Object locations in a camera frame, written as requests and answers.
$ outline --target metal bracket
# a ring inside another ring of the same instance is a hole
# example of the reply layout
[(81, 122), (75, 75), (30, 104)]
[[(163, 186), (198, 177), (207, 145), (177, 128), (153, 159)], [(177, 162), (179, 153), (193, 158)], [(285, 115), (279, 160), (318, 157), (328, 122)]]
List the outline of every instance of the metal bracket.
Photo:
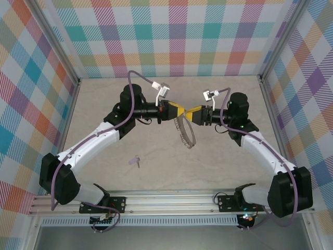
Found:
[(170, 86), (165, 83), (159, 84), (158, 82), (153, 82), (151, 86), (154, 89), (158, 90), (158, 93), (157, 93), (156, 99), (155, 99), (155, 106), (158, 107), (158, 98), (160, 96), (163, 98), (166, 98), (166, 96), (170, 90)]
[[(257, 212), (255, 204), (245, 204), (244, 209), (241, 210), (236, 203), (233, 195), (219, 195), (217, 197), (217, 203), (219, 205), (220, 212)], [(261, 206), (258, 206), (258, 211), (263, 212)]]
[(214, 90), (214, 91), (205, 90), (203, 92), (203, 96), (204, 96), (204, 99), (206, 100), (206, 102), (213, 101), (213, 111), (215, 111), (215, 100), (214, 100), (214, 98), (219, 96), (219, 95), (220, 95), (220, 93), (218, 92), (218, 90)]
[[(126, 197), (122, 196), (114, 196), (109, 198), (109, 204), (111, 208), (114, 208), (119, 211), (119, 213), (123, 214), (125, 212), (126, 207)], [(89, 206), (85, 203), (80, 204), (79, 213), (80, 214), (101, 214), (107, 209), (100, 209), (97, 207)]]

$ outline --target connector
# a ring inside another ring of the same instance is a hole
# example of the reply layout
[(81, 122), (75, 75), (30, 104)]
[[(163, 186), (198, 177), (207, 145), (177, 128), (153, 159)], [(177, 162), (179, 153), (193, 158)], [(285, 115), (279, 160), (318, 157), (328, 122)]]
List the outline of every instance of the connector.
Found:
[(99, 220), (100, 220), (100, 221), (105, 220), (105, 219), (106, 219), (106, 215), (101, 215), (101, 216), (99, 217)]
[(166, 98), (169, 90), (170, 90), (170, 86), (162, 83), (159, 84), (158, 82), (153, 82), (151, 85), (154, 89), (158, 90), (157, 96), (156, 96), (156, 101), (155, 101), (155, 105), (156, 107), (158, 106), (158, 98), (161, 96), (163, 98)]
[(213, 111), (215, 110), (215, 100), (214, 97), (219, 96), (220, 93), (218, 90), (210, 91), (210, 90), (205, 90), (203, 92), (204, 99), (206, 102), (213, 101)]

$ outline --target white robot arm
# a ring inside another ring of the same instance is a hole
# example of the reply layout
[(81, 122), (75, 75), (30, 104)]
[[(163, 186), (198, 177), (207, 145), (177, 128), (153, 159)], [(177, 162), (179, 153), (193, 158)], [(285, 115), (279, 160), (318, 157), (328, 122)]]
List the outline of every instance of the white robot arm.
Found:
[[(158, 85), (155, 82), (152, 84), (155, 89), (159, 88)], [(116, 129), (112, 129), (129, 116), (132, 103), (129, 85), (125, 86), (120, 94), (120, 102), (114, 106), (112, 112), (104, 118), (104, 121), (94, 131), (76, 145), (58, 155), (54, 156), (50, 153), (43, 157), (40, 186), (49, 193), (52, 191), (52, 179), (56, 169), (62, 162), (54, 185), (54, 197), (60, 204), (80, 201), (93, 205), (109, 206), (109, 194), (97, 184), (78, 183), (76, 180), (78, 173), (103, 149), (127, 135), (135, 127), (136, 119), (148, 120), (155, 118), (160, 124), (161, 121), (174, 119), (184, 112), (181, 106), (167, 100), (159, 101), (157, 98), (157, 103), (156, 100), (148, 103), (139, 85), (132, 84), (132, 88), (135, 105), (133, 114), (127, 122)], [(166, 84), (160, 85), (158, 96), (165, 97), (169, 89)]]
[[(270, 188), (254, 183), (236, 188), (234, 201), (238, 208), (242, 210), (247, 204), (258, 204), (270, 207), (276, 216), (284, 217), (293, 213), (294, 201), (297, 201), (298, 211), (311, 207), (313, 199), (310, 172), (305, 167), (298, 168), (284, 159), (269, 145), (259, 129), (248, 119), (249, 103), (244, 93), (233, 93), (227, 103), (227, 109), (216, 109), (214, 97), (226, 90), (229, 93), (230, 89), (204, 91), (205, 100), (213, 101), (213, 107), (195, 107), (187, 111), (186, 117), (200, 126), (215, 124), (228, 128), (230, 138), (238, 146), (246, 149), (272, 177)], [(296, 189), (289, 174), (295, 180)]]

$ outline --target beige floor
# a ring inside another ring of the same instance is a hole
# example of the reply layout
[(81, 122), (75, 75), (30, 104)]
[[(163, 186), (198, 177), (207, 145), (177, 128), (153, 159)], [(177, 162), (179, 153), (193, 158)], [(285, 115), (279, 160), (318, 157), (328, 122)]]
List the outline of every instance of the beige floor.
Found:
[[(168, 99), (186, 109), (207, 104), (205, 89), (227, 86), (232, 92), (249, 97), (250, 119), (266, 139), (277, 148), (256, 77), (169, 77), (156, 78), (170, 85)], [(133, 83), (142, 86), (148, 102), (156, 92), (139, 78)], [(127, 79), (85, 79), (82, 82), (65, 148), (94, 130), (119, 101)], [(216, 100), (222, 104), (224, 95)], [(109, 146), (95, 157), (78, 176), (79, 181), (98, 183), (107, 190), (165, 190), (235, 188), (249, 182), (265, 184), (268, 174), (228, 134), (217, 134), (214, 127), (193, 124), (197, 145), (187, 149), (181, 142), (174, 121), (149, 126), (137, 123), (121, 141)], [(140, 168), (129, 165), (135, 155), (141, 158)]]

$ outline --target cable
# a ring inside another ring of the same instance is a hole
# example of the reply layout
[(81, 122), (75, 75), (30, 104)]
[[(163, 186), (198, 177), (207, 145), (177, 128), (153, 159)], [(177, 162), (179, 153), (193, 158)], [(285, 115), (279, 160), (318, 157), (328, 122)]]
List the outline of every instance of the cable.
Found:
[(292, 182), (292, 186), (293, 186), (293, 192), (294, 192), (294, 205), (293, 205), (293, 211), (292, 211), (292, 215), (291, 215), (290, 220), (287, 223), (281, 223), (280, 221), (278, 221), (276, 219), (275, 215), (270, 214), (269, 212), (267, 212), (267, 210), (265, 211), (267, 213), (268, 217), (270, 219), (272, 219), (280, 227), (290, 226), (293, 223), (293, 221), (295, 220), (295, 217), (296, 217), (296, 214), (297, 214), (297, 205), (298, 205), (298, 190), (297, 190), (295, 178), (293, 177), (292, 172), (290, 171), (290, 169), (288, 168), (288, 166), (286, 165), (286, 163), (284, 162), (284, 160), (282, 160), (282, 158), (267, 143), (265, 143), (264, 141), (260, 140), (257, 136), (255, 136), (253, 134), (250, 134), (250, 133), (248, 133), (246, 131), (243, 131), (243, 130), (230, 128), (230, 127), (228, 127), (224, 123), (224, 121), (223, 121), (223, 109), (224, 109), (224, 107), (226, 105), (226, 102), (227, 102), (227, 99), (228, 99), (228, 97), (230, 95), (231, 88), (227, 87), (227, 88), (225, 88), (223, 90), (220, 90), (219, 93), (222, 93), (222, 92), (225, 92), (225, 91), (227, 91), (227, 94), (226, 94), (226, 96), (225, 96), (225, 98), (223, 100), (221, 111), (220, 111), (220, 120), (221, 120), (222, 126), (225, 127), (227, 130), (230, 130), (230, 131), (233, 131), (233, 132), (237, 132), (237, 133), (242, 133), (244, 135), (248, 135), (248, 136), (254, 138), (255, 140), (259, 141), (262, 145), (264, 145), (281, 162), (281, 164), (284, 166), (284, 168), (287, 170), (287, 172), (288, 172), (288, 174), (290, 176), (290, 179), (291, 179), (291, 182)]
[(259, 208), (258, 208), (258, 205), (257, 205), (257, 204), (255, 204), (255, 209), (257, 210), (257, 213), (255, 214), (255, 217), (258, 217)]
[[(184, 120), (186, 121), (186, 123), (188, 125), (188, 128), (191, 132), (192, 141), (190, 140), (189, 135), (187, 134), (187, 131), (185, 129)], [(188, 149), (193, 148), (197, 144), (197, 141), (196, 141), (196, 136), (194, 135), (192, 125), (189, 122), (189, 120), (185, 117), (184, 114), (181, 114), (180, 116), (175, 118), (174, 121), (175, 121), (175, 125), (176, 125), (177, 130), (180, 132), (180, 137), (181, 137), (181, 140), (182, 140), (183, 144)]]
[(222, 127), (222, 125), (219, 125), (219, 124), (216, 124), (216, 125), (215, 125), (215, 131), (216, 131), (217, 133), (219, 133), (219, 134), (224, 134), (224, 133), (228, 132), (228, 130), (223, 131), (223, 132), (219, 132), (219, 131), (216, 129), (217, 126)]
[(266, 217), (265, 217), (262, 221), (260, 221), (257, 225), (254, 225), (254, 226), (250, 227), (249, 230), (256, 229), (256, 228), (258, 228), (258, 227), (264, 225), (266, 222), (269, 221), (269, 219), (270, 219), (269, 216), (266, 216)]
[(271, 246), (269, 246), (268, 244), (266, 244), (256, 233), (254, 233), (252, 230), (250, 230), (250, 227), (244, 227), (242, 225), (240, 225), (240, 227), (242, 227), (242, 229), (247, 229), (249, 231), (250, 234), (252, 234), (255, 238), (257, 238), (257, 240), (259, 240), (262, 244), (264, 244), (266, 247), (268, 247), (271, 250), (275, 250), (275, 248), (272, 248)]
[(114, 227), (119, 223), (119, 221), (120, 221), (120, 212), (119, 212), (118, 210), (116, 210), (116, 209), (114, 209), (114, 208), (111, 208), (111, 207), (104, 207), (104, 206), (94, 205), (94, 204), (91, 204), (91, 203), (85, 203), (85, 204), (86, 204), (86, 205), (89, 205), (89, 206), (91, 206), (91, 207), (97, 207), (97, 208), (101, 208), (101, 209), (108, 209), (108, 210), (110, 210), (110, 211), (115, 212), (115, 213), (118, 215), (118, 218), (117, 218), (116, 222), (115, 222), (113, 225), (108, 226), (108, 227), (107, 227), (106, 229), (104, 229), (104, 230), (97, 230), (97, 229), (95, 228), (95, 225), (96, 225), (97, 221), (94, 222), (94, 223), (93, 223), (93, 229), (95, 230), (95, 232), (98, 232), (98, 233), (105, 233), (105, 232), (107, 232), (107, 231), (110, 231), (112, 228), (114, 228)]
[(226, 193), (224, 192), (218, 192), (217, 194), (215, 194), (214, 198), (213, 198), (213, 202), (216, 204), (216, 205), (219, 205), (218, 203), (215, 202), (215, 198), (217, 197), (218, 194), (225, 194), (227, 195)]
[(136, 71), (134, 71), (134, 70), (130, 70), (130, 71), (128, 72), (128, 74), (130, 74), (130, 73), (136, 74), (137, 76), (141, 77), (142, 79), (144, 79), (146, 82), (149, 82), (150, 84), (153, 83), (153, 81), (149, 80), (148, 78), (145, 78), (142, 74), (140, 74), (140, 73), (138, 73), (138, 72), (136, 72)]
[(141, 122), (142, 124), (144, 124), (144, 125), (150, 125), (151, 123), (152, 123), (152, 119), (150, 119), (150, 118), (148, 118), (147, 119), (147, 121), (149, 121), (150, 120), (150, 123), (148, 123), (148, 122), (144, 122), (144, 121), (141, 121), (140, 119), (136, 119), (138, 122)]
[(139, 74), (138, 72), (134, 71), (134, 70), (130, 70), (128, 73), (127, 73), (127, 79), (128, 79), (128, 82), (129, 82), (129, 87), (130, 87), (130, 92), (131, 92), (131, 102), (132, 102), (132, 105), (131, 105), (131, 111), (129, 113), (129, 115), (126, 117), (125, 120), (123, 120), (122, 122), (120, 122), (118, 125), (116, 126), (113, 126), (112, 128), (109, 128), (109, 129), (106, 129), (106, 130), (103, 130), (103, 131), (99, 131), (96, 134), (93, 134), (89, 137), (87, 137), (86, 139), (84, 139), (82, 142), (80, 142), (76, 147), (74, 147), (69, 153), (68, 155), (66, 155), (62, 160), (61, 162), (59, 163), (59, 165), (57, 166), (54, 174), (53, 174), (53, 177), (52, 177), (52, 183), (51, 183), (51, 210), (53, 211), (56, 206), (59, 204), (59, 202), (56, 202), (55, 203), (55, 195), (54, 195), (54, 192), (55, 192), (55, 184), (56, 184), (56, 178), (57, 178), (57, 175), (59, 173), (59, 170), (60, 168), (62, 167), (62, 165), (65, 163), (65, 161), (68, 159), (68, 156), (69, 155), (72, 155), (78, 148), (80, 148), (82, 145), (84, 145), (86, 142), (88, 142), (89, 140), (91, 140), (92, 138), (94, 137), (97, 137), (97, 136), (100, 136), (101, 134), (104, 134), (104, 133), (107, 133), (111, 130), (114, 130), (114, 129), (117, 129), (119, 128), (120, 126), (124, 125), (126, 122), (128, 122), (128, 120), (131, 118), (132, 114), (133, 114), (133, 111), (134, 111), (134, 91), (133, 91), (133, 86), (132, 86), (132, 81), (131, 81), (131, 73), (134, 73), (136, 75), (138, 75), (139, 77), (143, 78), (144, 80), (146, 80), (147, 82), (149, 82), (150, 84), (152, 84), (152, 81), (148, 80), (147, 78), (145, 78), (143, 75)]

